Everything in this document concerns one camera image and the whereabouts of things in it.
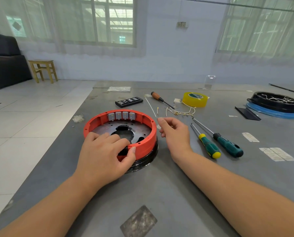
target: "wooden stool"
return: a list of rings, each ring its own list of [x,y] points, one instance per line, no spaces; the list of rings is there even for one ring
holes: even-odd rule
[[[34,75],[34,79],[36,80],[37,83],[39,83],[38,78],[37,78],[37,73],[40,74],[40,78],[42,79],[42,81],[44,81],[44,77],[43,77],[43,73],[42,73],[43,69],[47,69],[50,83],[54,83],[52,76],[51,76],[52,74],[54,74],[56,81],[58,81],[53,61],[33,60],[33,61],[28,61],[28,62],[30,63],[30,66],[31,66],[31,69],[32,69],[32,72]]]

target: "roll of packing tape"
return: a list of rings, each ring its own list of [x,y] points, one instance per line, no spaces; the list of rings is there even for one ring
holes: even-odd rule
[[[201,93],[185,92],[182,102],[192,107],[205,107],[208,97]]]

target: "white curtain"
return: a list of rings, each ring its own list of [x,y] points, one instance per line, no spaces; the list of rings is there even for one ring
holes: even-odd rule
[[[0,0],[0,34],[14,36],[24,52],[144,56],[147,6],[148,0]]]
[[[294,10],[294,0],[230,0],[248,6]],[[230,6],[215,63],[294,66],[294,12]]]

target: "forearm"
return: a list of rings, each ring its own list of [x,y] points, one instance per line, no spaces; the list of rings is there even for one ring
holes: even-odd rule
[[[70,177],[50,195],[2,229],[0,237],[65,236],[97,190],[89,192],[74,177]]]
[[[177,164],[241,236],[294,236],[294,202],[195,153]]]

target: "orange handled screwdriver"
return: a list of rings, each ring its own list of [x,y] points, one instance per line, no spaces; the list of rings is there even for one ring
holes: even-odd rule
[[[158,95],[156,92],[152,92],[151,93],[151,96],[154,98],[154,99],[156,99],[156,100],[159,100],[159,101],[162,101],[162,102],[164,102],[164,103],[166,103],[161,97],[160,97],[160,95]],[[172,109],[174,109],[175,110],[175,108],[173,107],[173,106],[171,106],[171,105],[169,105],[168,103],[166,103],[169,107],[171,107]]]

